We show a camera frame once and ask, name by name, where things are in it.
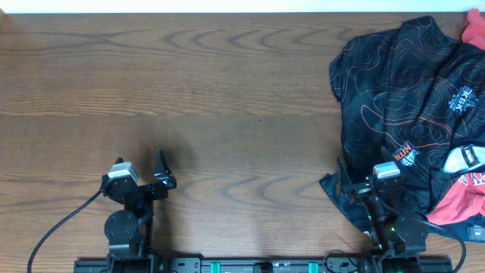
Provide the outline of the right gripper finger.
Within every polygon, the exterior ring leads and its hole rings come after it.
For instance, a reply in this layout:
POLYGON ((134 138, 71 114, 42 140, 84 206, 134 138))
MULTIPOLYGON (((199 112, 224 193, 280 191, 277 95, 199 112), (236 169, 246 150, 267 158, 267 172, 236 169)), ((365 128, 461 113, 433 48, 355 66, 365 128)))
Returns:
POLYGON ((346 166, 340 157, 337 158, 336 162, 339 176, 339 192, 350 193, 352 191, 352 182, 346 166))
POLYGON ((396 162, 395 157, 388 150, 388 148, 386 148, 385 146, 381 146, 380 151, 381 151, 384 162, 396 162))

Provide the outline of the black orange patterned jersey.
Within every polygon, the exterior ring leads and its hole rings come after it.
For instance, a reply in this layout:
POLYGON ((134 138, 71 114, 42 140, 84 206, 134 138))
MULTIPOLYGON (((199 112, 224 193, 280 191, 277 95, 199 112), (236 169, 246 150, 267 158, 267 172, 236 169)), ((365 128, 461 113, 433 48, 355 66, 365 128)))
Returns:
MULTIPOLYGON (((400 200, 430 221, 452 186, 443 172, 449 153, 484 148, 483 49, 419 17, 350 40, 330 63, 330 87, 342 109, 342 149, 388 148, 413 175, 400 200)), ((484 214, 440 226, 468 242, 484 240, 484 214)))

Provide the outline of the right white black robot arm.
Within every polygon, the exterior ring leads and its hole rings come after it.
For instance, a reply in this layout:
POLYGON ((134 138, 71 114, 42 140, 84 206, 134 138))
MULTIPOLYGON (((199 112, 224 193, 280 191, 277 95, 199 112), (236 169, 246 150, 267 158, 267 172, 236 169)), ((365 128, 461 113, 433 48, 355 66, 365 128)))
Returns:
POLYGON ((337 159, 335 197, 339 210, 373 249, 357 262, 357 272, 422 272, 419 255, 426 250, 429 228, 414 208, 400 200, 413 175, 385 147, 353 155, 343 150, 337 159))

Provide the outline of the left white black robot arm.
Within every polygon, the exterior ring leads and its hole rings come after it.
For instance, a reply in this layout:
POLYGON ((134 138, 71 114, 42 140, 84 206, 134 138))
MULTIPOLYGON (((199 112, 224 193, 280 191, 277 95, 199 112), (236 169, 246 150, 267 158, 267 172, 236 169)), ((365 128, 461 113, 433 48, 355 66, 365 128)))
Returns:
POLYGON ((139 185, 139 174, 131 162, 118 158, 102 176, 103 196, 120 203, 123 209, 112 213, 105 222, 108 238, 108 272, 169 272, 168 258, 152 248, 155 200, 168 198, 177 180, 167 165, 162 150, 155 160, 156 182, 139 185))

